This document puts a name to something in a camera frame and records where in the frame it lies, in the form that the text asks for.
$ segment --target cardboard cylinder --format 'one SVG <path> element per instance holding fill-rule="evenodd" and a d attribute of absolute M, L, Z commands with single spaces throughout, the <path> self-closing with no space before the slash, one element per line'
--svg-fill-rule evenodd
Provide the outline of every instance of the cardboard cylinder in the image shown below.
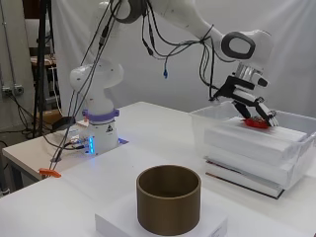
<path fill-rule="evenodd" d="M 137 217 L 149 232 L 176 236 L 193 230 L 200 216 L 201 181 L 180 166 L 159 166 L 137 179 Z"/>

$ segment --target translucent plastic container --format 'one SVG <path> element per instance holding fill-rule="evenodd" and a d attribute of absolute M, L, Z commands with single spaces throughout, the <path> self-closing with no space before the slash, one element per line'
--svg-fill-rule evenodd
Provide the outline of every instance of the translucent plastic container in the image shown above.
<path fill-rule="evenodd" d="M 272 181 L 285 190 L 303 177 L 316 155 L 315 118 L 277 112 L 279 128 L 255 129 L 241 122 L 231 102 L 191 116 L 201 158 Z"/>

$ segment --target white wire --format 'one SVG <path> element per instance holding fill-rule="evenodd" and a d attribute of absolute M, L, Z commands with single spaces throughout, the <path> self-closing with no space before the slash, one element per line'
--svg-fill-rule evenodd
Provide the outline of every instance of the white wire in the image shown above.
<path fill-rule="evenodd" d="M 50 70 L 52 70 L 52 88 L 53 88 L 53 94 L 55 95 L 55 99 L 56 99 L 56 103 L 57 103 L 57 107 L 58 110 L 60 112 L 60 114 L 64 117 L 64 115 L 62 114 L 62 111 L 59 107 L 59 102 L 58 102 L 58 97 L 57 97 L 57 93 L 56 93 L 56 89 L 55 89 L 55 67 L 50 68 Z"/>

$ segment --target white tabletop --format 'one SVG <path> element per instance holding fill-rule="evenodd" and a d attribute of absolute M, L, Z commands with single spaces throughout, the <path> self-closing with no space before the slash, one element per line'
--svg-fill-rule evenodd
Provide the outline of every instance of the white tabletop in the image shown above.
<path fill-rule="evenodd" d="M 316 233 L 316 166 L 280 200 L 263 197 L 204 175 L 188 114 L 145 103 L 120 112 L 118 133 L 130 143 L 61 172 L 60 179 L 47 179 L 0 199 L 1 236 L 100 236 L 96 211 L 133 192 L 144 169 L 169 163 L 200 174 L 214 204 L 230 216 L 234 234 L 228 236 L 245 237 L 247 230 L 256 237 Z"/>
<path fill-rule="evenodd" d="M 46 136 L 53 144 L 59 144 L 63 135 L 62 132 L 56 132 Z M 41 180 L 40 168 L 48 169 L 50 160 L 55 152 L 55 148 L 49 145 L 42 137 L 9 146 L 3 149 L 3 155 L 19 165 L 29 174 Z M 81 164 L 93 157 L 83 154 L 82 151 L 63 152 L 63 162 L 60 162 L 57 171 L 61 172 Z"/>

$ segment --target white curtain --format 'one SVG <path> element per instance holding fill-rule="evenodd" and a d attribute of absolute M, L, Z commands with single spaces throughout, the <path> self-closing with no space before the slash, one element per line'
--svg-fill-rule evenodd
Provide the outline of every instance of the white curtain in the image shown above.
<path fill-rule="evenodd" d="M 78 67 L 90 41 L 91 21 L 100 0 L 55 0 L 53 30 L 62 106 L 71 96 L 70 71 Z M 275 41 L 265 75 L 269 88 L 258 91 L 271 108 L 316 117 L 316 1 L 315 0 L 197 0 L 204 18 L 223 33 L 260 29 Z M 162 35 L 172 41 L 193 37 L 158 18 Z M 169 78 L 163 64 L 151 58 L 141 42 L 141 21 L 120 25 L 106 57 L 124 68 L 124 81 L 107 91 L 116 107 L 138 101 L 185 112 L 207 107 L 207 88 L 199 81 L 201 47 L 194 46 L 170 60 Z M 164 43 L 159 49 L 169 52 Z M 237 64 L 216 62 L 215 84 L 220 86 Z"/>

